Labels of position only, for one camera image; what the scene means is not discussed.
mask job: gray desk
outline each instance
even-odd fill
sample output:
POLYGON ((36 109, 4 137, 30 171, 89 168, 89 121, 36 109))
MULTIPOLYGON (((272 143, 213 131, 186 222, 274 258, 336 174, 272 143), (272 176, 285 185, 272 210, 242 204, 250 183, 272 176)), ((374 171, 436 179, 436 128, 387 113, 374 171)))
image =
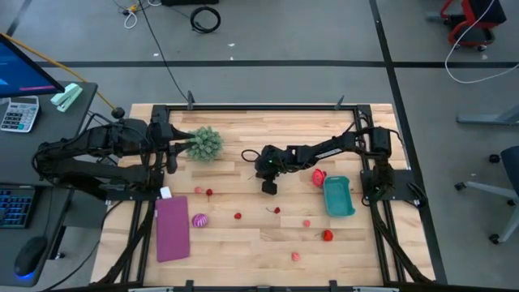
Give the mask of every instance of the gray desk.
MULTIPOLYGON (((60 82, 67 86, 70 82, 60 82)), ((56 110, 50 103, 51 96, 40 98, 41 113, 36 126, 28 134, 0 131, 0 161, 3 165, 13 165, 9 171, 0 172, 0 184, 48 186, 41 182, 31 167, 31 158, 38 146, 45 141, 55 141, 63 137, 73 137, 83 124, 84 118, 97 90, 97 84, 75 82, 83 92, 66 113, 56 110)), ((6 105, 0 106, 3 117, 6 105)), ((54 245, 59 244, 58 236, 66 209, 71 202, 72 192, 67 189, 47 187, 41 194, 32 220, 27 229, 0 229, 0 286, 34 286, 40 278, 54 245), (49 218, 46 237, 49 244, 38 263, 34 275, 29 279, 19 279, 14 272, 14 262, 19 249, 35 236, 42 236, 49 218)))
MULTIPOLYGON (((70 82, 60 82, 67 86, 70 82)), ((0 171, 0 183, 31 186, 50 186, 40 181, 31 167, 32 155, 43 142, 54 142, 61 138, 71 138, 81 129, 88 108, 97 90, 97 84, 75 82, 83 92, 62 113, 50 103, 52 95, 40 96, 41 112, 32 131, 27 134, 0 131, 0 161, 3 165, 16 165, 9 171, 0 171)), ((0 117, 6 113, 7 104, 0 105, 0 117)))

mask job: yellow cable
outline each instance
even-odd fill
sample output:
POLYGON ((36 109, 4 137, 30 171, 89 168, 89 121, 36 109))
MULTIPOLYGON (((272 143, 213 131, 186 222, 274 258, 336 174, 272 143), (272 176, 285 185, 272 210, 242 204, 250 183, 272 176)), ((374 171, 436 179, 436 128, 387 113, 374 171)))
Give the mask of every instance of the yellow cable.
MULTIPOLYGON (((74 72, 71 68, 69 68, 69 67, 67 67, 67 66, 65 66, 65 65, 63 65, 63 64, 61 64, 60 62, 56 62, 56 61, 54 61, 53 59, 51 59, 51 58, 45 56, 44 54, 42 54, 42 53, 36 51, 35 49, 31 49, 30 47, 28 47, 28 46, 25 45, 24 43, 22 43, 22 42, 20 42, 20 41, 14 39, 14 38, 8 36, 8 35, 5 34, 5 33, 0 33, 0 34, 2 34, 2 35, 3 35, 6 39, 8 39, 9 41, 14 42, 15 44, 21 46, 22 48, 24 48, 24 49, 26 49, 27 51, 29 51, 29 52, 35 54, 36 56, 38 56, 38 57, 40 57, 40 58, 46 60, 46 61, 49 62, 49 63, 52 63, 52 64, 55 65, 56 67, 60 67, 60 68, 62 68, 63 70, 65 70, 65 71, 71 73, 72 75, 74 75, 75 77, 77 77, 77 79, 79 79, 79 80, 81 80, 81 81, 83 81, 83 82, 88 82, 85 78, 81 77, 80 74, 74 72)), ((96 94, 97 94, 97 95, 98 95, 98 96, 99 96, 99 97, 100 97, 100 98, 101 98, 101 99, 102 99, 102 100, 103 100, 103 101, 104 101, 104 102, 105 102, 105 103, 106 103, 110 108, 112 108, 112 110, 115 110, 115 106, 112 105, 112 103, 109 102, 105 97, 103 97, 103 95, 102 95, 99 91, 97 91, 96 94)))

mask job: computer mouse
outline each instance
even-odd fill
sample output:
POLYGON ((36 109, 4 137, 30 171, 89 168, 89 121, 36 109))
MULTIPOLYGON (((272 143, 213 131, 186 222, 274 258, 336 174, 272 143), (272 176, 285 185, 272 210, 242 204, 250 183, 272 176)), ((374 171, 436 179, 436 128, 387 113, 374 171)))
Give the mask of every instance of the computer mouse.
POLYGON ((23 277, 34 272, 46 248, 46 237, 38 236, 27 241, 16 256, 15 274, 23 277))

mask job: concrete floor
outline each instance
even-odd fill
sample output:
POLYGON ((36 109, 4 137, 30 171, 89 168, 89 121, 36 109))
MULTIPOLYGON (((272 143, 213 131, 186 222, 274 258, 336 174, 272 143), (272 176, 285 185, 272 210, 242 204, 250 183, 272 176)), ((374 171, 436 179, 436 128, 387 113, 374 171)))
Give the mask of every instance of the concrete floor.
MULTIPOLYGON (((23 0, 0 2, 0 30, 6 32, 23 0)), ((118 0, 121 5, 130 0, 118 0)), ((393 61, 442 62, 450 46, 446 30, 424 15, 439 10, 443 0, 377 0, 393 61)), ((508 22, 495 30, 497 41, 479 53, 461 49, 453 61, 519 61, 514 37, 519 2, 501 0, 508 22)), ((153 30, 169 61, 201 61, 195 67, 172 67, 181 88, 198 102, 345 102, 392 103, 385 67, 206 67, 204 61, 338 60, 383 61, 370 3, 364 0, 221 0, 219 30, 209 35, 191 31, 188 20, 160 6, 147 9, 153 30)), ((193 6, 181 6, 189 14, 193 6)), ((14 37, 59 61, 160 61, 142 13, 126 30, 124 17, 109 0, 32 1, 14 37)), ((183 102, 167 70, 161 67, 77 68, 86 79, 126 110, 132 103, 183 102)), ((57 79, 72 79, 59 69, 46 69, 57 79)), ((492 75, 497 69, 455 69, 461 79, 492 75)), ((504 199, 480 191, 457 193, 453 184, 472 179, 510 187, 502 165, 487 156, 517 145, 517 129, 455 123, 456 113, 498 113, 517 103, 519 71, 481 84, 452 81, 445 70, 397 68, 411 134, 426 184, 448 283, 518 288, 519 232, 495 246, 489 234, 500 232, 512 209, 504 199)), ((108 115, 96 99, 92 111, 108 115)), ((89 203, 102 216, 103 204, 89 203)), ((69 229, 62 249, 69 257, 49 262, 38 285, 51 285, 90 252, 99 230, 69 229)), ((85 286, 90 260, 62 287, 85 286)), ((7 287, 9 291, 29 291, 7 287)))

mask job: white cable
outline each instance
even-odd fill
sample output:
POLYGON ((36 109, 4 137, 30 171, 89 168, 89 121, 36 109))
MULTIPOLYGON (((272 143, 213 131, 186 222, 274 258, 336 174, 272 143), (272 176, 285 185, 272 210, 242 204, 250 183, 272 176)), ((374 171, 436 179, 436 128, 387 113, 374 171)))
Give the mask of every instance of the white cable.
POLYGON ((160 5, 162 5, 162 3, 152 4, 152 2, 155 2, 155 0, 148 0, 148 4, 151 5, 151 6, 160 6, 160 5))
POLYGON ((448 53, 447 55, 447 58, 445 59, 445 69, 447 70, 447 73, 451 76, 452 79, 454 79, 454 81, 458 82, 458 83, 461 83, 461 84, 476 84, 476 83, 479 83, 479 82, 482 82, 482 81, 485 81, 485 80, 489 80, 489 79, 492 79, 492 78, 495 78, 495 77, 499 77, 499 76, 502 76, 502 75, 505 75, 505 74, 508 74, 509 72, 517 69, 519 67, 519 63, 514 66, 513 68, 510 68, 506 71, 503 71, 499 74, 496 74, 496 75, 493 75, 493 76, 488 76, 488 77, 485 77, 485 78, 481 78, 481 79, 477 79, 477 80, 471 80, 471 81, 463 81, 463 80, 459 80, 457 79, 456 77, 453 76, 453 74, 451 73, 451 71, 448 69, 448 66, 447 66, 447 62, 448 62, 448 59, 451 58, 451 55, 453 54, 455 48, 457 47, 457 45, 459 44, 459 42, 461 41, 461 39, 465 36, 466 33, 469 32, 470 29, 472 29, 476 24, 478 24, 478 22, 483 19, 483 17, 487 14, 487 12, 490 10, 490 8, 492 7, 492 4, 494 4, 495 0, 492 0, 492 2, 490 2, 490 5, 488 5, 488 8, 485 10, 485 12, 483 12, 483 14, 479 17, 478 20, 476 20, 476 22, 474 24, 472 24, 469 29, 465 30, 465 32, 463 32, 461 34, 460 37, 458 37, 457 41, 456 41, 456 44, 453 45, 453 48, 451 49, 451 51, 448 53))
POLYGON ((124 20, 124 28, 127 28, 127 29, 131 29, 133 28, 135 25, 137 25, 137 22, 139 20, 137 19, 137 15, 135 15, 135 13, 133 13, 133 11, 130 11, 128 10, 128 16, 126 18, 126 20, 124 20), (131 26, 128 26, 128 20, 130 19, 130 17, 135 17, 135 22, 131 25, 131 26))

